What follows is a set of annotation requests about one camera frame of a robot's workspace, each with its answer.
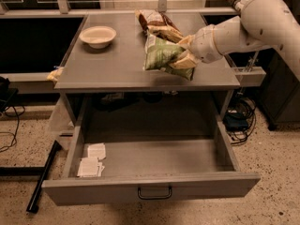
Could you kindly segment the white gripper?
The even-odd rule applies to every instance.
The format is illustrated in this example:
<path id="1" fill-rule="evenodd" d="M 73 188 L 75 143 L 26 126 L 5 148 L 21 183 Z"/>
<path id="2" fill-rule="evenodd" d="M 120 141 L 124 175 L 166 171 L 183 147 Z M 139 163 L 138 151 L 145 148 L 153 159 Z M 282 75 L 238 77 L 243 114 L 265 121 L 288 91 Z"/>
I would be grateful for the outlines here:
<path id="1" fill-rule="evenodd" d="M 171 61 L 170 66 L 174 69 L 195 68 L 199 59 L 207 64 L 220 60 L 223 55 L 215 45 L 214 28 L 214 25 L 208 25 L 194 35 L 183 37 L 178 45 L 189 50 Z"/>

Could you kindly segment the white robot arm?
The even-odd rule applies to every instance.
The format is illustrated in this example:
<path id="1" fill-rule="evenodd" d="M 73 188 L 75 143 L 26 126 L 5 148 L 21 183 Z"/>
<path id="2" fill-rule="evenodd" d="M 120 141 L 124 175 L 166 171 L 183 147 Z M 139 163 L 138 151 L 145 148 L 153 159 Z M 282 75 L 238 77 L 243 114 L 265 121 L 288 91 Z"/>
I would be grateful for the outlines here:
<path id="1" fill-rule="evenodd" d="M 198 60 L 212 63 L 229 53 L 274 49 L 300 74 L 300 25 L 283 0 L 228 0 L 239 14 L 208 25 L 178 44 Z"/>

